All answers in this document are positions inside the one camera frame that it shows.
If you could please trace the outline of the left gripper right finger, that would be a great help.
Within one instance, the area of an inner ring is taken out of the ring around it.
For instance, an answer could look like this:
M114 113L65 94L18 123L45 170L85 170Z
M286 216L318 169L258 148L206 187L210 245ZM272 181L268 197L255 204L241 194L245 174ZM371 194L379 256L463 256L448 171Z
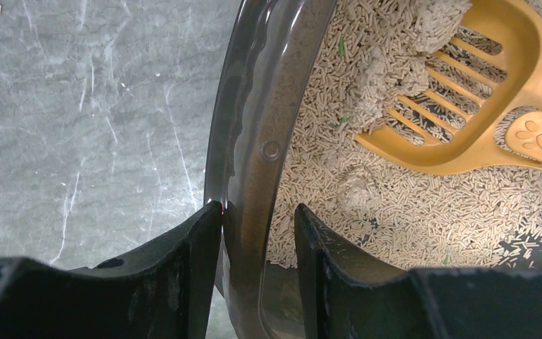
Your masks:
M542 270L402 270L304 204L294 229L307 338L542 338Z

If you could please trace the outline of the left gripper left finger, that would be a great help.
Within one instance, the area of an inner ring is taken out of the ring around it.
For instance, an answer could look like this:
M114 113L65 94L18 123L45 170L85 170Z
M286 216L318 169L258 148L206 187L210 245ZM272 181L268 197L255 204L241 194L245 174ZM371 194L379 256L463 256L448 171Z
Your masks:
M0 257L0 338L204 338L222 205L94 268Z

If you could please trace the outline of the yellow litter scoop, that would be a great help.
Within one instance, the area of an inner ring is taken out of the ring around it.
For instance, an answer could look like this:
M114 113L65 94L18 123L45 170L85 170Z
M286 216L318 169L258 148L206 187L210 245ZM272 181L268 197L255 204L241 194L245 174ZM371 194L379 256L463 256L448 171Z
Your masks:
M464 118L461 129L401 97L422 117L449 131L452 141L442 143L423 132L423 144L414 145L388 126L361 133L356 140L391 162L428 174L457 174L492 165L542 170L542 18L524 1L474 1L462 24L502 49L492 55L457 37L452 39L453 45L503 70L506 79L496 83L442 52L435 53L492 90L483 99L436 70L429 71L442 85L478 105L477 113L470 114L433 91L427 92L429 98Z

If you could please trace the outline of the dark grey litter box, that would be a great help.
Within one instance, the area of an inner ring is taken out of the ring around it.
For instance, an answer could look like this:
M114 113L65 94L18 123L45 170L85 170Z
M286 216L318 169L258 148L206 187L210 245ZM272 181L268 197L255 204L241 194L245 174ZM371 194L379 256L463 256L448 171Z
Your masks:
M266 253L297 115L337 2L244 1L231 34L210 131L205 200L223 205L217 286L240 338L307 338L297 252L293 268L271 263ZM542 248L533 265L397 268L454 267L542 270Z

